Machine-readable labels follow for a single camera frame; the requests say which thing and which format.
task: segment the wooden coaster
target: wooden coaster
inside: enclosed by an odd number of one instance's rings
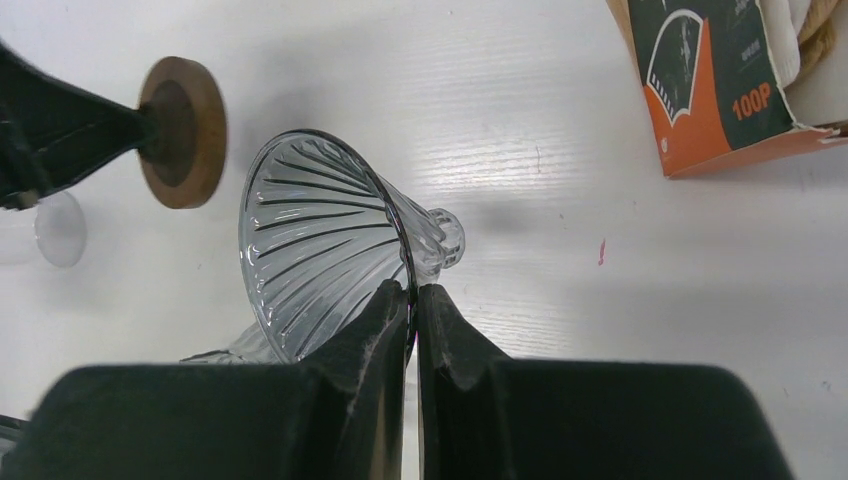
[[[798,43],[805,43],[812,38],[813,35],[824,25],[824,22],[830,18],[833,10],[839,5],[842,0],[813,0],[810,3],[810,9],[807,11],[807,18],[804,20],[804,26],[801,27],[801,32],[798,34]]]
[[[144,82],[139,111],[158,138],[139,150],[147,185],[169,208],[195,208],[215,193],[224,171],[227,120],[215,79],[203,65],[178,57],[157,63]]]
[[[836,29],[833,22],[827,20],[809,40],[801,44],[801,72],[798,78],[810,73],[835,45]]]

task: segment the coffee filter box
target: coffee filter box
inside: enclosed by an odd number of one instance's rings
[[[607,4],[636,64],[666,176],[708,173],[848,142],[848,5],[839,0]]]

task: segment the pour-over dripper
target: pour-over dripper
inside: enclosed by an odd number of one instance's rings
[[[196,363],[294,363],[356,318],[387,279],[417,292],[462,258],[454,215],[425,210],[324,132],[277,136],[259,152],[239,220],[242,273],[258,323]],[[261,329],[266,342],[258,341]]]

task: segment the white table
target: white table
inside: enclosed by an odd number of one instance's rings
[[[249,325],[245,172],[312,127],[463,221],[442,283],[508,353],[725,366],[799,478],[845,478],[846,150],[665,180],[604,2],[5,0],[0,38],[127,105],[160,57],[198,60],[230,125],[203,208],[160,207],[128,154],[71,190],[79,265],[0,268],[0,412],[26,417],[73,367],[171,361]]]

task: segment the black stand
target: black stand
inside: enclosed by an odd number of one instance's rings
[[[197,207],[212,196],[226,119],[205,68],[163,59],[132,110],[40,72],[0,42],[0,208],[30,208],[133,149],[164,205]]]

